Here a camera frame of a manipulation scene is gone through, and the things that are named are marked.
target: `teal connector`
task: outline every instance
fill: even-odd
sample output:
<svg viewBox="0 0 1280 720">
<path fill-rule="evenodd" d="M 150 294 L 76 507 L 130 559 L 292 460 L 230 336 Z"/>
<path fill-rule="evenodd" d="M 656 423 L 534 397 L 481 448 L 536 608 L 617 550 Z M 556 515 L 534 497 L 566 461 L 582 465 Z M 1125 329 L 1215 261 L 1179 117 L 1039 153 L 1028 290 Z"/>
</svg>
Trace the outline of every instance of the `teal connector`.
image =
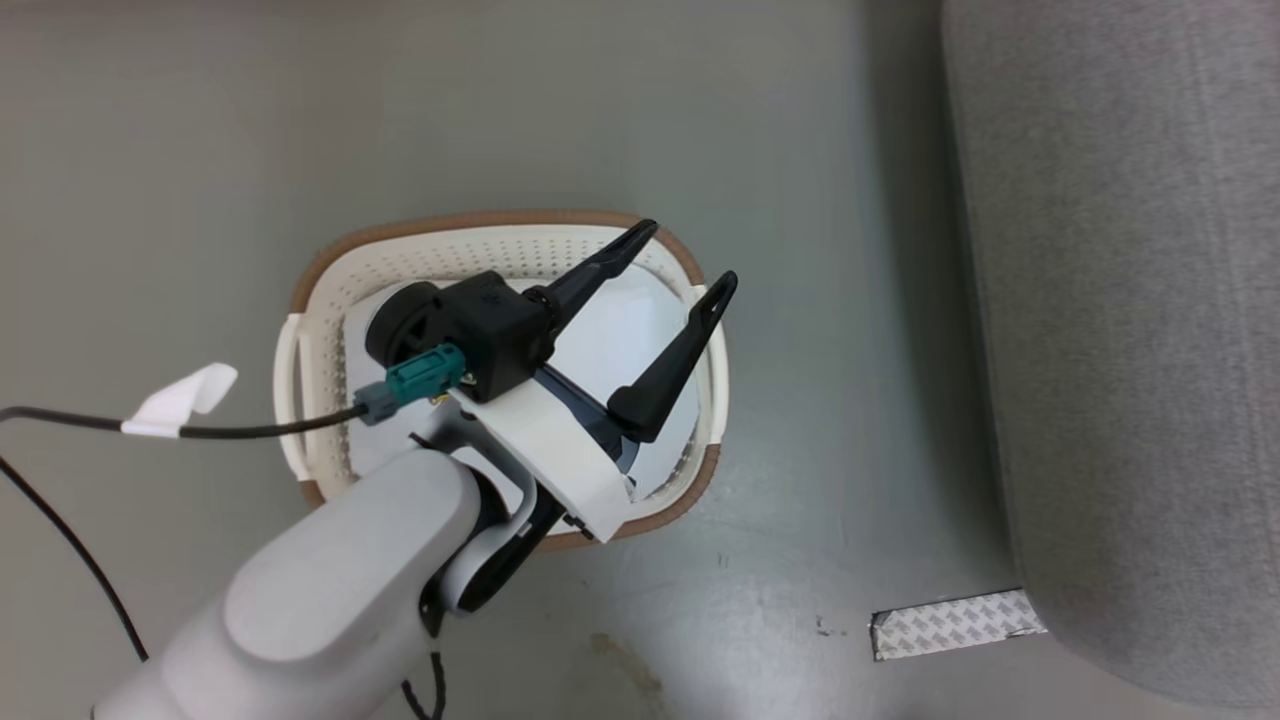
<svg viewBox="0 0 1280 720">
<path fill-rule="evenodd" d="M 387 379 L 355 392 L 357 405 L 365 406 L 361 420 L 376 425 L 424 397 L 439 397 L 462 382 L 467 360 L 456 345 L 445 342 L 387 370 Z"/>
<path fill-rule="evenodd" d="M 415 400 L 444 395 L 462 382 L 466 372 L 462 351 L 445 342 L 387 370 L 387 386 L 403 407 Z"/>
</svg>

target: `gray sofa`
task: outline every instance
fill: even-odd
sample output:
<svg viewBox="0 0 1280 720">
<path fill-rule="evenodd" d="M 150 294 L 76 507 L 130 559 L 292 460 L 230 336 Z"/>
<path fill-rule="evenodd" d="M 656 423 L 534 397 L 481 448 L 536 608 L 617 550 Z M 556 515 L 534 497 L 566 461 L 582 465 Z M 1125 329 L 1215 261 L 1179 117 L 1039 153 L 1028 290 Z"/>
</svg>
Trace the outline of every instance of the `gray sofa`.
<svg viewBox="0 0 1280 720">
<path fill-rule="evenodd" d="M 1280 708 L 1280 3 L 943 22 L 1028 593 L 1137 685 Z"/>
</svg>

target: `laundry basket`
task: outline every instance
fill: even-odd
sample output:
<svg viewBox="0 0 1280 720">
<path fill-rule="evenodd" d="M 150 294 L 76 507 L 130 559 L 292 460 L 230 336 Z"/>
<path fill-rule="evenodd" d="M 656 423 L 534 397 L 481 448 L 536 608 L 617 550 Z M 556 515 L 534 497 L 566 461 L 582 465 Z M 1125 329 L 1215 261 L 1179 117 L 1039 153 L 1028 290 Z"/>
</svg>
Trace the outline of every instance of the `laundry basket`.
<svg viewBox="0 0 1280 720">
<path fill-rule="evenodd" d="M 448 215 L 349 234 L 330 245 L 302 274 L 275 348 L 274 405 L 279 423 L 351 405 L 343 319 L 361 300 L 397 283 L 447 283 L 483 270 L 508 282 L 550 281 L 612 241 L 640 218 L 621 213 L 530 210 Z M 657 277 L 686 307 L 705 292 L 701 269 L 673 234 L 660 229 L 634 265 Z M 684 515 L 710 483 L 728 416 L 728 360 L 717 328 L 694 373 L 698 419 L 669 479 L 632 503 L 614 537 L 649 532 Z M 357 482 L 344 425 L 282 437 L 303 496 L 319 506 Z M 586 544 L 561 528 L 543 548 Z"/>
</svg>

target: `perforated basket wall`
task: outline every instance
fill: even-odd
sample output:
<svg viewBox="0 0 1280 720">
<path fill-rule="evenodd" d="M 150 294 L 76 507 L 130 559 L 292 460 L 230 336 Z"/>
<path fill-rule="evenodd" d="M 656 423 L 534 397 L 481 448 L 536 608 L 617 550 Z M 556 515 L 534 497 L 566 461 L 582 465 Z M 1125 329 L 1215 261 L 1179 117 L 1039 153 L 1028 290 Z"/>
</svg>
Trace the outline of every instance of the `perforated basket wall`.
<svg viewBox="0 0 1280 720">
<path fill-rule="evenodd" d="M 343 318 L 356 302 L 410 281 L 458 281 L 483 270 L 507 279 L 549 281 L 617 237 L 640 218 L 598 211 L 513 211 L 451 215 L 362 231 L 320 254 L 300 279 L 275 357 L 278 421 L 334 413 L 349 404 Z M 658 277 L 689 306 L 705 287 L 698 263 L 666 229 L 635 264 Z M 635 503 L 620 536 L 664 525 L 703 493 L 719 457 L 728 413 L 728 365 L 717 331 L 695 372 L 699 419 L 684 459 L 666 486 Z M 342 425 L 282 438 L 285 459 L 314 502 L 342 492 L 356 475 L 347 460 Z M 550 546 L 580 543 L 580 536 L 548 538 Z"/>
</svg>

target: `floor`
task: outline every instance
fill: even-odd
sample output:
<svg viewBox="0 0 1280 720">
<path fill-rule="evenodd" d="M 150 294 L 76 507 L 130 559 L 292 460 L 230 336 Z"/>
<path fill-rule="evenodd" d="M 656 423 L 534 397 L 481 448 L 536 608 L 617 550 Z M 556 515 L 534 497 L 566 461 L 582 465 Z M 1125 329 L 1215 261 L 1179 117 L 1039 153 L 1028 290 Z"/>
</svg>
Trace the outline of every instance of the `floor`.
<svg viewBox="0 0 1280 720">
<path fill-rule="evenodd" d="M 675 525 L 539 556 L 451 625 L 451 719 L 1220 717 L 1050 637 L 870 661 L 873 611 L 1016 585 L 937 15 L 0 0 L 0 398 L 118 415 L 223 360 L 242 375 L 216 420 L 262 420 L 293 281 L 337 236 L 472 209 L 652 215 L 742 279 L 719 471 Z M 4 434 L 154 648 L 306 511 L 270 442 Z M 128 646 L 9 488 L 0 547 L 0 715 L 83 716 L 133 670 Z M 410 714 L 393 698 L 376 717 Z"/>
</svg>

